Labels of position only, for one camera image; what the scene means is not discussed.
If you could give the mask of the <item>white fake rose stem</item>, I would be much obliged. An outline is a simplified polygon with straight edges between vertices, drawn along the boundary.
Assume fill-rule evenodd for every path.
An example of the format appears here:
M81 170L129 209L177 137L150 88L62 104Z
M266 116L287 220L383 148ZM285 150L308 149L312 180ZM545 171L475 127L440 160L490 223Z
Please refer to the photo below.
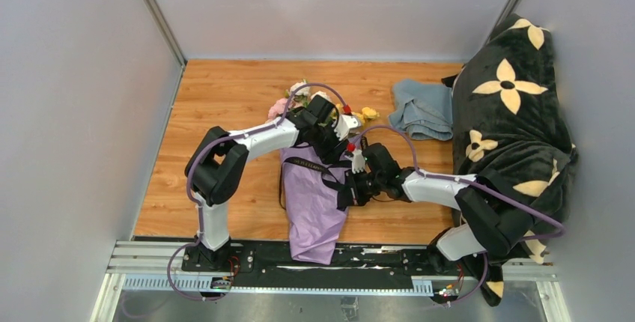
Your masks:
M330 96L321 90L317 90L313 87L303 87L307 83L306 80L302 80L294 85L292 85L288 90L285 91L285 98L289 98L291 93L297 90L297 93L292 98L291 107L307 107L307 105L311 102L314 97L320 96L325 100L332 102Z

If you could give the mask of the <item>pink fake flower stem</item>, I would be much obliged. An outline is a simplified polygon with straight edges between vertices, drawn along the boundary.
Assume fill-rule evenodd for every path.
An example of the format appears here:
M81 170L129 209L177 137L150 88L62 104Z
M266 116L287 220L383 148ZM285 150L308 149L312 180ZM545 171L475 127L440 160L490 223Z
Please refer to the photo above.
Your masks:
M283 115L288 110L288 98L278 99L269 109L267 113L267 120L273 121L278 116Z

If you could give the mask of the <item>yellow fake flower stem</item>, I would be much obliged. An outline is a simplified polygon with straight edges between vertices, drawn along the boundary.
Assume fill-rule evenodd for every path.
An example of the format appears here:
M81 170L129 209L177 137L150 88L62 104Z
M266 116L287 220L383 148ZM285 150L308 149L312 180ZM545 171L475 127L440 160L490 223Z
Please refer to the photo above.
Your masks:
M346 110L344 109L344 106L340 103L335 105L335 108L332 110L330 117L333 120L337 119L337 116L340 115L341 113L345 113ZM350 115L354 116L355 118L357 118L360 122L361 125L363 127L365 127L366 125L370 124L372 121L376 121L380 118L380 113L376 110L373 109L371 107L363 107L361 108L359 111L350 111Z

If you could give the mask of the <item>pink wrapping paper sheet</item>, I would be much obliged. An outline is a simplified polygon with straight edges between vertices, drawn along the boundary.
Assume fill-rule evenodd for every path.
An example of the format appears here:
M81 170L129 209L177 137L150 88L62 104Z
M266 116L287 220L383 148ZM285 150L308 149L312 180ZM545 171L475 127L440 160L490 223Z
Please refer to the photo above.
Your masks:
M351 162L341 156L325 164L309 146L284 148L279 154L279 202L289 221L291 257L329 265L347 219L347 210L337 209L337 195Z

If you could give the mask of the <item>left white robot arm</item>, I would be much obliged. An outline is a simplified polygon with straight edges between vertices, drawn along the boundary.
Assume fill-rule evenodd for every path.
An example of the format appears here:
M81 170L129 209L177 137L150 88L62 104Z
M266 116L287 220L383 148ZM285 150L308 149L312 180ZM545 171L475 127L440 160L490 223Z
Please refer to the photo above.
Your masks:
M329 264L347 217L344 154L350 134L362 120L347 106L338 109L315 94L305 105L283 100L281 110L264 124L246 130L207 131L187 163L186 191L198 211L197 241L190 252L212 272L228 266L231 236L228 205L248 162L279 151L274 172L285 194L290 220L291 256L297 261Z

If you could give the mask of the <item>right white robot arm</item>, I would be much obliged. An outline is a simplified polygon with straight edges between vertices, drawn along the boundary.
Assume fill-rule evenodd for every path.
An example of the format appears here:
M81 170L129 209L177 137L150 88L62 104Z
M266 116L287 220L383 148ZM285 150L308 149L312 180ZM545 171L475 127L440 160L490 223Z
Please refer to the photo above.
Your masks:
M385 194L397 201L442 205L462 215L464 222L444 231L428 253L429 268L437 275L450 273L459 259L481 252L503 259L544 256L544 245L532 239L534 217L515 206L504 207L508 198L502 179L495 175L455 176L402 168L380 143L366 148L348 143L344 158L350 161L350 170L338 195L341 210L364 206Z

